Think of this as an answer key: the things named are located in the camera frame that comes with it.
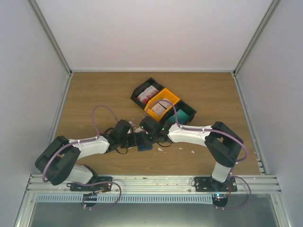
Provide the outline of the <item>white pink cards stack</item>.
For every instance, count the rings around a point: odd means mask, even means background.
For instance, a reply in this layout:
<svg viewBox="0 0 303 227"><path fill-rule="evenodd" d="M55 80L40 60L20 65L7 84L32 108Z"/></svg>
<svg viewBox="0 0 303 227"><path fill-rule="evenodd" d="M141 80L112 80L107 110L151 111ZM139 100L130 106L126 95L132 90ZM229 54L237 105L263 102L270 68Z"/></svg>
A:
<svg viewBox="0 0 303 227"><path fill-rule="evenodd" d="M168 99L164 99L163 101L159 101L156 103L151 110L160 117L168 108L171 107L170 101Z"/></svg>

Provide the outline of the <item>orange bin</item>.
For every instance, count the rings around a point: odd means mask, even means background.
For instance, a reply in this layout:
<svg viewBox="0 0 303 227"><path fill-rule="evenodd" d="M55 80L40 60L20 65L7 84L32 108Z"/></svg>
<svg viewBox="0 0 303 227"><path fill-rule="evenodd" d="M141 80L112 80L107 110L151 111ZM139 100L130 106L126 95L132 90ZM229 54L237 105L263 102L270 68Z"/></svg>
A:
<svg viewBox="0 0 303 227"><path fill-rule="evenodd" d="M180 101L178 96L164 88L147 102L144 110L149 116L159 122L164 114L172 108L172 105L177 104L178 101Z"/></svg>

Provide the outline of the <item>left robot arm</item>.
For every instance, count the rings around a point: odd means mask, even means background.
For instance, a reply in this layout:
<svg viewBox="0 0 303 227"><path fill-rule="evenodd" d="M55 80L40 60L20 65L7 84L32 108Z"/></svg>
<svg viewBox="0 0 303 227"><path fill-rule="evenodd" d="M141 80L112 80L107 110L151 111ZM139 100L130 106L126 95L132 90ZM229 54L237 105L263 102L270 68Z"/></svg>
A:
<svg viewBox="0 0 303 227"><path fill-rule="evenodd" d="M106 154L119 148L126 148L127 139L134 138L133 123L119 120L114 128L95 137L69 140L56 137L35 161L35 167L42 173L42 181L56 186L65 181L80 183L87 190L96 189L96 173L86 165L76 162L84 157Z"/></svg>

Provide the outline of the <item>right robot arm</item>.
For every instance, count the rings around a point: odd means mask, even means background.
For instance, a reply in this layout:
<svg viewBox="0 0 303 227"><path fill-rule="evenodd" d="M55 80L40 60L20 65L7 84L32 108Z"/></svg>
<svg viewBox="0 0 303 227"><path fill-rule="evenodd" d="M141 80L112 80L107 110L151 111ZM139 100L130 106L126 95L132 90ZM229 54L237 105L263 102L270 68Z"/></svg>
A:
<svg viewBox="0 0 303 227"><path fill-rule="evenodd" d="M210 187L219 192L227 185L230 172L237 162L248 157L243 140L222 122L211 126L186 126L178 122L157 122L146 116L140 127L147 132L145 141L151 143L190 143L207 147L215 165L210 176Z"/></svg>

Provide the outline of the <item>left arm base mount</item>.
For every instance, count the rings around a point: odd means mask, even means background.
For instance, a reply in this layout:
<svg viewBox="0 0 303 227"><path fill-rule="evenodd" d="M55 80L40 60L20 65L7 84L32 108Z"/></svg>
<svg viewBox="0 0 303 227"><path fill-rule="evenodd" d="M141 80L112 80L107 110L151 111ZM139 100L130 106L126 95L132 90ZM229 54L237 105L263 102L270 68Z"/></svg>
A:
<svg viewBox="0 0 303 227"><path fill-rule="evenodd" d="M84 192L81 205L84 208L92 208L96 203L90 202L97 200L97 194L111 191L111 184L109 182L112 182L112 180L113 177L111 176L97 176L88 182L90 186L83 186L77 183L67 183L66 186L72 192Z"/></svg>

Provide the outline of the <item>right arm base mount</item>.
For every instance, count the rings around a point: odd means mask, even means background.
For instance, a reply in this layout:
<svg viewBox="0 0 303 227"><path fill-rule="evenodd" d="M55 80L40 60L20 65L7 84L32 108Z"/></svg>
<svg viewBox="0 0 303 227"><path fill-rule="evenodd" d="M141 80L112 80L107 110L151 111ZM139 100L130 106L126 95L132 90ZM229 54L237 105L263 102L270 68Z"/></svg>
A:
<svg viewBox="0 0 303 227"><path fill-rule="evenodd" d="M224 183L214 180L211 176L195 177L191 182L196 192L211 192L213 205L225 208L232 192L237 192L237 183L234 177L227 177Z"/></svg>

